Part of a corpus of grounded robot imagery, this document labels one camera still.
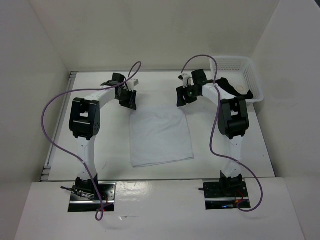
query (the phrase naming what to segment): white cloth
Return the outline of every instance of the white cloth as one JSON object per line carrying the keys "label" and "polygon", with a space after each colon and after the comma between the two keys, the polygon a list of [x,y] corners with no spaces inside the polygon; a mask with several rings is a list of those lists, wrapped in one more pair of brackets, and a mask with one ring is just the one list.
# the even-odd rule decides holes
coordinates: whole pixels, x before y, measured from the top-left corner
{"label": "white cloth", "polygon": [[171,104],[140,107],[132,112],[130,155],[133,167],[193,159],[185,113]]}

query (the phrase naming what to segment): white table surface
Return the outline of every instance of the white table surface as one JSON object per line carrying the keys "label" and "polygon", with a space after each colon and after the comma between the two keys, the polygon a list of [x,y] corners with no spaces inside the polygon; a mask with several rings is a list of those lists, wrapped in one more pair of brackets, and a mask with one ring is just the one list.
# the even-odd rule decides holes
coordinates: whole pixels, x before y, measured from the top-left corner
{"label": "white table surface", "polygon": [[[16,240],[303,240],[283,178],[261,178],[264,199],[249,213],[206,210],[201,180],[118,182],[115,212],[68,212],[71,182],[33,183]],[[247,179],[252,206],[260,191]]]}
{"label": "white table surface", "polygon": [[[112,78],[112,72],[78,73],[73,89],[99,88]],[[139,72],[136,78],[137,108],[148,105],[177,104],[176,88],[182,85],[178,79],[179,72]],[[220,72],[231,83],[236,79],[232,73]],[[71,94],[64,119],[58,129],[56,142],[77,152],[76,140],[69,130],[69,118],[72,100],[84,98],[91,92],[74,92]],[[121,107],[113,100],[101,109],[101,129],[95,140],[95,165],[99,180],[176,180],[176,179],[211,179],[219,178],[220,170],[228,162],[224,158],[213,156],[209,149],[210,133],[217,107],[204,97],[199,97],[192,104],[182,108],[186,114],[194,152],[194,159],[180,162],[133,168],[130,162],[129,121],[131,110]],[[258,123],[254,107],[248,107],[250,127],[242,144],[242,162],[250,167],[258,177],[274,177],[264,138]],[[225,136],[216,128],[213,148],[218,153],[225,152]],[[49,181],[74,181],[78,174],[78,160],[53,148],[50,156],[51,171]],[[247,170],[243,170],[245,178],[251,178]]]}

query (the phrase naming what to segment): black strap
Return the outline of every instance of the black strap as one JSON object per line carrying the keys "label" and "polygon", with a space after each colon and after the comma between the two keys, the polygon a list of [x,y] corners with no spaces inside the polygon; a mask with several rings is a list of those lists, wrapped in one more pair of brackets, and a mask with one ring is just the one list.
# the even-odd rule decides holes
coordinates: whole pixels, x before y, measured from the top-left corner
{"label": "black strap", "polygon": [[235,88],[233,86],[231,86],[228,82],[228,80],[224,77],[222,77],[220,80],[217,80],[216,83],[219,85],[220,88],[222,88],[223,90],[225,90],[227,93],[232,94],[236,97],[240,97],[243,96],[245,99],[253,99],[254,95],[251,92],[251,90],[249,90],[247,92],[247,94],[242,95],[240,94],[237,90],[235,90]]}

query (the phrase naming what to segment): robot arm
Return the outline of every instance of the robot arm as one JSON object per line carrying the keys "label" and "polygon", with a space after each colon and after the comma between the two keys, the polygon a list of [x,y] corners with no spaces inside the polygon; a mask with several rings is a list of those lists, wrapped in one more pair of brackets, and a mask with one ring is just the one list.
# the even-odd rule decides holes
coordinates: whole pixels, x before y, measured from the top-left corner
{"label": "robot arm", "polygon": [[[213,80],[207,80],[203,69],[192,72],[194,85],[189,83],[191,78],[188,74],[182,74],[179,79],[183,81],[183,86],[178,87],[177,91],[177,107],[191,104],[197,100],[197,97],[203,96],[218,105],[218,92],[213,84]],[[234,96],[217,86],[220,91],[220,112],[218,114],[218,128],[222,135],[226,138],[225,155],[230,156],[238,161],[241,160],[241,147],[243,136],[249,128],[249,118],[246,100],[243,96]],[[224,182],[224,191],[228,188],[234,189],[242,182],[240,166],[229,161],[225,168],[221,171],[220,180]]]}
{"label": "robot arm", "polygon": [[[122,83],[125,76],[114,73],[112,80],[101,85],[104,89]],[[113,99],[119,100],[121,106],[136,110],[137,79],[128,81],[126,85],[108,90],[100,90],[85,98],[76,97],[72,102],[69,129],[76,138],[78,156],[86,163],[95,183],[98,185],[98,173],[95,166],[95,140],[100,130],[100,109]],[[75,190],[87,194],[95,194],[95,189],[84,165],[75,180]]]}

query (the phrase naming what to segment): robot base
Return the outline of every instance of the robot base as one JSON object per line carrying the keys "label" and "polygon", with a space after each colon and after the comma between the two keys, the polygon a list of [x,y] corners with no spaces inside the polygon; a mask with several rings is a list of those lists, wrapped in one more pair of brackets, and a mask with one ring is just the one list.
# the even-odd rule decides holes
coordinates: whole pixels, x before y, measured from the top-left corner
{"label": "robot base", "polygon": [[199,188],[200,191],[204,191],[205,209],[236,209],[239,203],[240,208],[250,208],[250,200],[247,191],[246,182],[243,180],[240,186],[233,190],[233,196],[225,194],[222,190],[219,180],[203,181],[203,188]]}
{"label": "robot base", "polygon": [[[102,198],[104,198],[103,203],[105,204],[105,212],[115,211],[116,185],[115,182],[99,181],[98,188]],[[69,213],[96,212],[99,208],[100,201],[97,196],[86,198],[71,193],[68,208]]]}

